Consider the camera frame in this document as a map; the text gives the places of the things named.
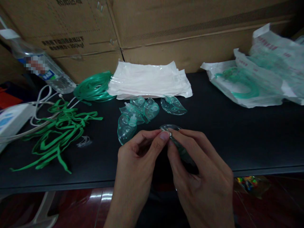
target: white device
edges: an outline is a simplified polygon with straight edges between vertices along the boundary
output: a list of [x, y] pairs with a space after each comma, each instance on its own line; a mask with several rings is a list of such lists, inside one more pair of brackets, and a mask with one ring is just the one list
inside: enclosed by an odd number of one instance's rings
[[[31, 104], [20, 104], [6, 109], [0, 114], [0, 138], [16, 135], [34, 113], [35, 107]], [[0, 153], [7, 144], [0, 139]]]

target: hand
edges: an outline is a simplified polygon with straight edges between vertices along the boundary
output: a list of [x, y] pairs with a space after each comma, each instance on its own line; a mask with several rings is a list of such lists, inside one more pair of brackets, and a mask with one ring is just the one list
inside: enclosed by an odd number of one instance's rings
[[231, 169], [202, 132], [170, 131], [199, 170], [198, 175], [186, 171], [176, 146], [170, 140], [168, 158], [173, 181], [191, 228], [234, 227]]
[[169, 137], [167, 131], [140, 131], [119, 149], [114, 192], [105, 228], [135, 227], [149, 196], [156, 158]]

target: black table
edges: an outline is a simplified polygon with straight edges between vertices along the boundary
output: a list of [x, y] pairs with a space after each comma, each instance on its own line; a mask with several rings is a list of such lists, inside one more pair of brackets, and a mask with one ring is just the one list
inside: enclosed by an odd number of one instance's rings
[[[166, 113], [159, 115], [139, 130], [158, 129], [163, 124], [176, 124], [185, 129], [204, 132], [220, 156], [231, 167], [235, 176], [278, 174], [304, 171], [304, 107], [292, 102], [281, 106], [247, 109], [233, 103], [215, 86], [206, 73], [187, 74], [193, 96], [179, 97], [188, 110], [182, 116]], [[160, 106], [160, 99], [155, 99]], [[38, 159], [32, 155], [34, 141], [15, 141], [0, 155], [0, 194], [109, 187], [114, 185], [117, 152], [119, 107], [124, 101], [111, 100], [79, 103], [79, 112], [97, 111], [102, 121], [92, 120], [84, 135], [92, 144], [78, 148], [71, 144], [62, 154], [72, 174], [64, 171], [54, 159], [40, 170], [34, 167], [11, 172]], [[157, 159], [154, 179], [172, 181], [172, 172], [163, 151]]]

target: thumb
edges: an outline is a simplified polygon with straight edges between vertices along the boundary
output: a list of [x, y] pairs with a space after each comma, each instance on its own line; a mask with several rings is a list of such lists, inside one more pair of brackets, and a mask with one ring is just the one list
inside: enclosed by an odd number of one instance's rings
[[159, 133], [153, 140], [150, 149], [147, 152], [148, 157], [154, 158], [155, 161], [162, 149], [167, 144], [170, 135], [171, 133], [168, 131], [162, 131], [161, 133]]
[[181, 162], [177, 147], [172, 140], [168, 142], [168, 158], [173, 172], [173, 181], [177, 189], [186, 187], [189, 181], [189, 173]]

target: coiled green tubing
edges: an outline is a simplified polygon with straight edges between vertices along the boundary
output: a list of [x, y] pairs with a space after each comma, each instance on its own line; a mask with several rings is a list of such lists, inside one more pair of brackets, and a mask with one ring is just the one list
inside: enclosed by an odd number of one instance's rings
[[85, 100], [106, 102], [114, 99], [116, 96], [111, 96], [107, 93], [108, 83], [112, 76], [110, 71], [106, 71], [88, 77], [75, 88], [74, 96], [88, 105], [92, 104], [85, 102]]

